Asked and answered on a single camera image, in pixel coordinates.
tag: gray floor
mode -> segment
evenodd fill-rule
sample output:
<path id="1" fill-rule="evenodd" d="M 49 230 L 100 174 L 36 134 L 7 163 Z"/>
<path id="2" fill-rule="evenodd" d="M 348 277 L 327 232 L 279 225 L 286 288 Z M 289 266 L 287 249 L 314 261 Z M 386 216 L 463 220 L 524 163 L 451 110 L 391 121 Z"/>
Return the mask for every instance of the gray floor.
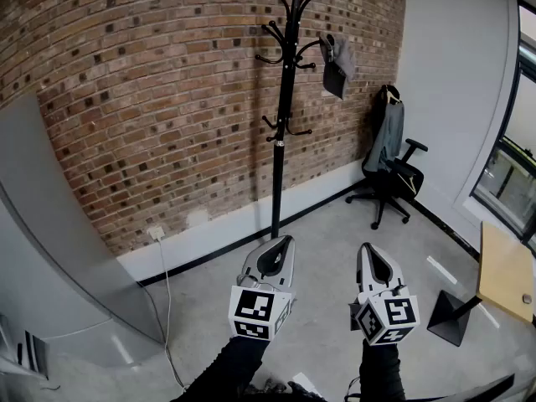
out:
<path id="1" fill-rule="evenodd" d="M 361 359 L 363 337 L 349 331 L 348 303 L 357 295 L 356 252 L 365 241 L 380 246 L 399 262 L 410 292 L 418 296 L 423 323 L 399 346 L 408 397 L 452 394 L 511 373 L 534 374 L 536 330 L 491 306 L 485 307 L 500 328 L 477 308 L 460 348 L 426 330 L 440 289 L 463 300 L 474 294 L 477 263 L 424 216 L 409 206 L 408 210 L 412 218 L 404 225 L 399 215 L 387 208 L 379 230 L 372 231 L 369 225 L 375 204 L 347 205 L 341 198 L 284 228 L 283 233 L 296 239 L 297 302 L 268 347 L 256 382 L 270 376 L 287 381 L 303 372 L 324 397 L 343 399 L 348 382 L 358 375 Z M 184 382 L 191 383 L 229 340 L 230 287 L 246 255 L 258 244 L 250 243 L 171 278 L 171 349 Z M 429 255 L 458 279 L 457 285 L 427 262 Z M 150 291 L 165 317 L 165 284 L 154 284 Z M 4 378 L 22 394 L 22 399 L 16 400 L 164 402 L 179 396 L 163 355 L 122 371 L 64 355 L 51 355 L 49 362 L 49 384 L 61 388 L 52 391 L 41 389 L 42 384 L 32 379 Z"/>

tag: black table base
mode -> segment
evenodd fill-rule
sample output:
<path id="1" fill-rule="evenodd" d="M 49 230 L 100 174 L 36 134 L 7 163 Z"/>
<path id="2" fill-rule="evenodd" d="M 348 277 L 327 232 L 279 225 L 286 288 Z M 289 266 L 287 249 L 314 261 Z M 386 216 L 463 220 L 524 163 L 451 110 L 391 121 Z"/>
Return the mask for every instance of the black table base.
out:
<path id="1" fill-rule="evenodd" d="M 435 303 L 428 330 L 451 344 L 460 347 L 466 333 L 469 313 L 482 300 L 474 296 L 465 304 L 446 291 L 441 291 Z"/>

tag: electrical outlet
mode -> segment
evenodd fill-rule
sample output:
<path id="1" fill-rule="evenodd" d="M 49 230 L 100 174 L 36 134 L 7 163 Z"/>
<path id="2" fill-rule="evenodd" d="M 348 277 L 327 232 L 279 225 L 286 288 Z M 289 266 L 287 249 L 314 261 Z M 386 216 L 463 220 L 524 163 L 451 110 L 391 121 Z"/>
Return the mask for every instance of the electrical outlet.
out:
<path id="1" fill-rule="evenodd" d="M 151 228 L 147 228 L 147 233 L 155 241 L 160 241 L 162 238 L 164 238 L 164 229 L 162 226 L 152 226 Z"/>

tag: black office chair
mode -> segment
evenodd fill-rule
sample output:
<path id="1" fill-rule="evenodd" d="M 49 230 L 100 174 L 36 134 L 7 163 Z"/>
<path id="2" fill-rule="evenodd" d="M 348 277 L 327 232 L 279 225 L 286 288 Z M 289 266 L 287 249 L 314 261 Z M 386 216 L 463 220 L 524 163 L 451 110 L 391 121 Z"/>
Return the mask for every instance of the black office chair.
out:
<path id="1" fill-rule="evenodd" d="M 388 97 L 391 97 L 391 95 L 388 94 L 389 92 L 392 94 L 392 98 L 389 99 L 393 104 L 393 101 L 398 100 L 400 97 L 399 92 L 392 85 L 383 85 L 379 93 L 376 95 L 371 113 L 374 140 L 384 122 L 385 106 L 387 105 Z M 352 203 L 354 199 L 377 199 L 379 201 L 378 218 L 370 225 L 372 229 L 378 229 L 379 224 L 382 221 L 386 203 L 404 215 L 402 222 L 407 224 L 410 221 L 410 214 L 396 202 L 395 198 L 402 198 L 410 203 L 419 193 L 425 177 L 421 171 L 409 165 L 408 160 L 415 149 L 427 152 L 428 147 L 409 138 L 406 139 L 406 143 L 410 145 L 410 148 L 402 159 L 396 158 L 394 161 L 386 162 L 387 166 L 390 168 L 389 171 L 367 171 L 365 169 L 365 164 L 370 156 L 370 151 L 368 151 L 367 157 L 363 160 L 361 167 L 365 178 L 358 183 L 356 188 L 372 188 L 373 192 L 358 193 L 346 198 L 348 204 Z"/>

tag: coat rack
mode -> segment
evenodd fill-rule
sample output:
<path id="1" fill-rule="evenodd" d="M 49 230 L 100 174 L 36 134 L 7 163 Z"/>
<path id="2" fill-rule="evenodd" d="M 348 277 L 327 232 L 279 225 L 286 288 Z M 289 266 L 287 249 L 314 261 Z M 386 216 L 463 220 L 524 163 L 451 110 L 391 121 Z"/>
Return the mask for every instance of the coat rack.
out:
<path id="1" fill-rule="evenodd" d="M 262 120 L 272 129 L 276 130 L 273 137 L 267 137 L 268 142 L 274 143 L 274 172 L 273 172 L 273 197 L 271 209 L 271 238 L 275 239 L 279 236 L 280 211 L 281 211 L 281 190 L 283 184 L 283 162 L 285 157 L 285 130 L 292 136 L 302 136 L 312 134 L 312 130 L 292 132 L 289 128 L 291 119 L 292 91 L 294 90 L 294 77 L 296 67 L 298 69 L 314 69 L 315 63 L 300 65 L 303 52 L 316 44 L 322 43 L 321 40 L 316 40 L 305 45 L 298 53 L 298 30 L 302 19 L 303 10 L 311 0 L 292 0 L 289 7 L 286 0 L 281 0 L 285 5 L 286 10 L 286 26 L 285 34 L 277 28 L 274 21 L 270 21 L 268 25 L 273 28 L 273 31 L 266 25 L 260 27 L 269 33 L 277 43 L 281 46 L 281 57 L 277 61 L 270 61 L 260 55 L 255 58 L 264 61 L 268 64 L 279 64 L 283 61 L 283 73 L 281 76 L 281 90 L 279 93 L 279 109 L 277 111 L 276 124 L 272 124 L 266 116 L 262 116 Z"/>

